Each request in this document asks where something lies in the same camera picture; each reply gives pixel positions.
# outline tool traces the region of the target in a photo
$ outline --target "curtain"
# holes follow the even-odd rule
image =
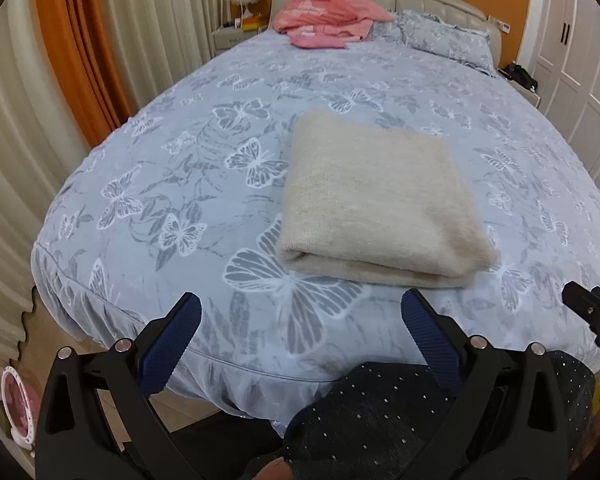
[[[97,0],[36,0],[46,50],[91,146],[135,113],[107,43]]]
[[[29,257],[46,210],[86,154],[40,43],[32,0],[0,7],[0,375],[32,309]]]
[[[141,108],[207,62],[229,0],[100,0],[114,57]]]

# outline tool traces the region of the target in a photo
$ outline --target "tile floor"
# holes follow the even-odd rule
[[[14,363],[14,367],[32,381],[40,393],[60,348],[71,346],[78,353],[104,350],[92,340],[78,342],[62,330],[49,315],[37,292],[34,294],[34,310],[25,314],[23,321],[27,340],[20,343],[20,361]],[[100,399],[118,444],[129,440],[110,393],[101,391]],[[169,431],[179,430],[218,411],[207,400],[187,399],[169,390],[151,396],[150,401]]]

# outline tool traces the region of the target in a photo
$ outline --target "orange curtain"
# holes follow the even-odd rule
[[[98,0],[36,0],[58,83],[93,147],[133,115],[116,70]]]

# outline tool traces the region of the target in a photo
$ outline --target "black polka dot fabric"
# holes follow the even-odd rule
[[[569,455],[589,423],[594,377],[564,352],[548,353],[568,418]],[[294,480],[396,478],[435,434],[454,402],[421,365],[365,363],[299,412],[283,449],[261,457],[243,479],[283,456]]]

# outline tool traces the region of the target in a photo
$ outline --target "pink fabric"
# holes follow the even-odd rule
[[[394,17],[371,0],[291,0],[277,13],[273,29],[301,48],[343,48],[366,38],[373,20]]]

